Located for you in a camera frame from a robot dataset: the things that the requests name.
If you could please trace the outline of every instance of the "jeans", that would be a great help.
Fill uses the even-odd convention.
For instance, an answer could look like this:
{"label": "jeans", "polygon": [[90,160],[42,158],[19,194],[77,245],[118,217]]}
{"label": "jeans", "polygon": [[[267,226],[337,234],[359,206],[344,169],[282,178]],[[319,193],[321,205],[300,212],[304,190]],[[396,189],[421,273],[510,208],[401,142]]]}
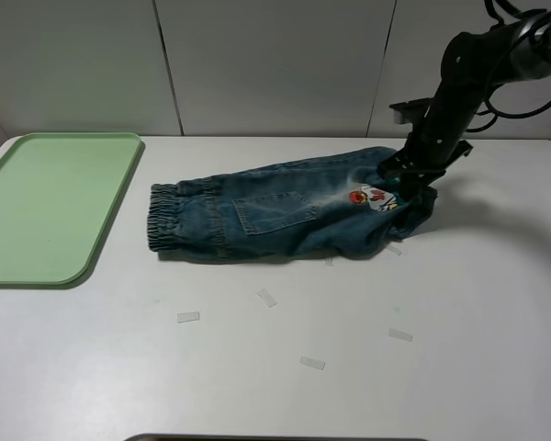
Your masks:
{"label": "jeans", "polygon": [[177,184],[152,186],[149,247],[196,260],[294,256],[330,250],[368,256],[427,220],[436,191],[405,202],[372,147]]}

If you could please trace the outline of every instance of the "robotic arm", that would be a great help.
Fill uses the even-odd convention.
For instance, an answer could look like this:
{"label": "robotic arm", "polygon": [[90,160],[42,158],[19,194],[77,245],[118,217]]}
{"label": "robotic arm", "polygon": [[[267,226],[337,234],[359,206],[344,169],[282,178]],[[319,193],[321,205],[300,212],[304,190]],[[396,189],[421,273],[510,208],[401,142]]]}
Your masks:
{"label": "robotic arm", "polygon": [[[462,32],[449,43],[434,97],[390,106],[413,128],[404,148],[381,163],[378,172],[399,180],[399,194],[406,200],[471,152],[471,145],[460,141],[466,131],[483,131],[498,118],[529,118],[551,107],[549,101],[532,112],[509,114],[489,102],[502,85],[551,75],[551,11],[522,13],[507,0],[497,3],[519,21],[504,25],[491,0],[486,0],[488,13],[498,24],[481,35]],[[482,103],[488,110],[478,113]],[[467,129],[474,116],[489,113],[490,123]]]}

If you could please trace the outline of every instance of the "black cable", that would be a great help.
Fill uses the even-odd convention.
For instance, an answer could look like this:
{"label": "black cable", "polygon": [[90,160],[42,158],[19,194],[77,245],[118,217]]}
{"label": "black cable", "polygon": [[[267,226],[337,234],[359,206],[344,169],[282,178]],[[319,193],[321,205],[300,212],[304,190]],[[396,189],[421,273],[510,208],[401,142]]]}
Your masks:
{"label": "black cable", "polygon": [[496,3],[499,7],[504,9],[506,14],[513,16],[514,18],[520,18],[523,14],[523,11],[511,4],[508,0],[496,0]]}
{"label": "black cable", "polygon": [[504,18],[502,18],[497,12],[496,8],[494,7],[493,0],[484,0],[484,5],[486,5],[486,12],[488,12],[488,15],[492,18],[494,18],[496,21],[498,21],[497,25],[494,25],[495,27],[504,26]]}
{"label": "black cable", "polygon": [[488,74],[488,78],[486,79],[486,85],[484,87],[484,103],[486,104],[486,107],[488,108],[488,110],[493,113],[494,115],[498,116],[498,117],[502,117],[502,118],[506,118],[506,119],[525,119],[525,118],[530,118],[530,117],[534,117],[535,115],[539,115],[540,113],[543,113],[545,112],[546,110],[550,109],[551,108],[551,100],[542,105],[540,108],[536,109],[536,110],[533,110],[531,112],[525,112],[525,113],[506,113],[506,112],[502,112],[500,110],[497,110],[494,106],[492,106],[492,104],[489,102],[489,98],[490,98],[490,95],[491,95],[491,92],[489,91],[489,87],[491,85],[491,82],[492,82],[492,78],[494,76],[494,74],[496,73],[496,71],[498,70],[498,68],[500,67],[501,63],[504,61],[504,59],[506,59],[508,56],[510,56],[510,54],[512,53],[512,51],[514,51],[514,49],[516,49],[523,41],[525,41],[526,39],[528,39],[529,37],[531,36],[534,36],[535,32],[541,28],[541,26],[543,24],[546,23],[546,21],[551,18],[551,11],[547,12],[545,15],[543,15],[541,18],[537,19],[533,25],[531,26],[531,28],[525,32],[524,34],[522,34],[522,36],[520,36],[518,39],[516,39],[516,41],[508,48],[508,50],[506,50],[502,56],[496,61],[496,63],[494,64],[494,67],[492,67],[491,71],[489,72]]}
{"label": "black cable", "polygon": [[489,121],[488,124],[478,127],[476,129],[467,129],[467,133],[480,133],[481,131],[487,130],[490,127],[492,127],[494,124],[496,124],[496,121],[498,120],[498,115],[494,115],[494,117]]}

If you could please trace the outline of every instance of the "blue denim fabric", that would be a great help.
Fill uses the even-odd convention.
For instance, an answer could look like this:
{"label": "blue denim fabric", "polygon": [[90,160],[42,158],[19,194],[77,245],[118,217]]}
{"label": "blue denim fabric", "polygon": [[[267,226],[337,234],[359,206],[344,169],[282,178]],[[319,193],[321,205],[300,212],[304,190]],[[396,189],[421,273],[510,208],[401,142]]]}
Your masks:
{"label": "blue denim fabric", "polygon": [[377,165],[394,151],[373,147],[152,186],[148,218],[154,252],[228,261],[334,250],[370,255],[429,218],[436,192],[425,188],[389,211],[350,197],[360,186],[392,191]]}

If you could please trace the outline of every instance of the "embroidered patch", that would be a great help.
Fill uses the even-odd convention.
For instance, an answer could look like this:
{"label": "embroidered patch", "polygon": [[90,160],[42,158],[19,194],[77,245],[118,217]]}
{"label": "embroidered patch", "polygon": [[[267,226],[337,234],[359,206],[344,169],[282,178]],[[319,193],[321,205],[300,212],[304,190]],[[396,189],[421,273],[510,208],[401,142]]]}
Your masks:
{"label": "embroidered patch", "polygon": [[375,211],[391,211],[398,207],[396,196],[371,186],[361,186],[352,191],[349,193],[349,199],[354,204],[369,204],[369,208]]}

